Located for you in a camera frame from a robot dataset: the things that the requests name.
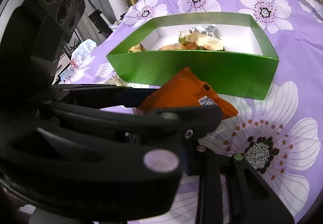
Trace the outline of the orange snack packet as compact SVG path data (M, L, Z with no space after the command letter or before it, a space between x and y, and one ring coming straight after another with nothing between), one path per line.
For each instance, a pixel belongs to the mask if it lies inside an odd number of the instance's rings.
M162 87L149 95L139 106L142 113L161 108L200 107L217 105L223 120L237 116L237 109L220 98L206 82L194 75L190 68L180 70Z

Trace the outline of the beige cracker packet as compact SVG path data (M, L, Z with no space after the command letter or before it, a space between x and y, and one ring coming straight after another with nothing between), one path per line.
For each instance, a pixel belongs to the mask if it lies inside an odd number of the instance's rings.
M224 50L222 41L212 33L209 35L201 32L181 31L178 42L181 43L186 49L190 50Z

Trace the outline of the white grey snack packet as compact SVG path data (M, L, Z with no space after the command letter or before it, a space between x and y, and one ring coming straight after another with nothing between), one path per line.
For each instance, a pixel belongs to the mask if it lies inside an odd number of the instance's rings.
M216 37L217 27L214 24L197 25L189 29L190 33L202 33L212 38Z

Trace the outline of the purple floral tablecloth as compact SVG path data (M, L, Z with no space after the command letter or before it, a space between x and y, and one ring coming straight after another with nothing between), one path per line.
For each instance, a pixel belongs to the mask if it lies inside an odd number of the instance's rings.
M231 155L246 153L295 221L322 189L322 6L315 0L139 0L101 45L84 42L61 75L62 84L103 84L134 75L138 56L112 50L153 18L197 19L215 12L243 26L220 33L224 53L146 53L144 73L193 73L238 111L202 143Z

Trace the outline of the white plastic bag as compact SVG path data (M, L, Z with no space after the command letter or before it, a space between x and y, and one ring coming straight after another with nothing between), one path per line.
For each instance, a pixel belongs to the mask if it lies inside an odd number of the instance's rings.
M87 39L83 41L72 53L68 68L60 74L60 84L71 84L78 82L84 77L85 72L90 68L90 63L94 60L92 51L97 47L96 42Z

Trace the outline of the yellow snack packet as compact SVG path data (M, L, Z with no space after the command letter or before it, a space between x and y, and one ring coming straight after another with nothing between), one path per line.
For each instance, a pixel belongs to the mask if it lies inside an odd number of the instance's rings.
M143 51L146 51L146 49L141 43L134 45L129 49L129 53L138 53Z

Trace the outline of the black floor stand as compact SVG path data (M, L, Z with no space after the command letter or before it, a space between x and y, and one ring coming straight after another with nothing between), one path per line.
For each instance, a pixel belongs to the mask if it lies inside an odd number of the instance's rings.
M111 26L112 24L108 20L108 18L104 15L104 13L96 8L96 6L92 3L91 0L87 0L92 9L94 10L90 15L89 19L98 29L99 33L102 34L105 38L108 38L112 34Z

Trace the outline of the green cardboard box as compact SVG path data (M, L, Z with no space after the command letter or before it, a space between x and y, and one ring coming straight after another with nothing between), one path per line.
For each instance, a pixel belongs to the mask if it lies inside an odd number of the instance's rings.
M223 51L164 50L178 42L181 31L214 24ZM146 51L129 53L141 43ZM130 83L164 85L189 67L217 93L264 99L279 58L251 15L227 12L175 14L149 20L121 41L108 55L117 74Z

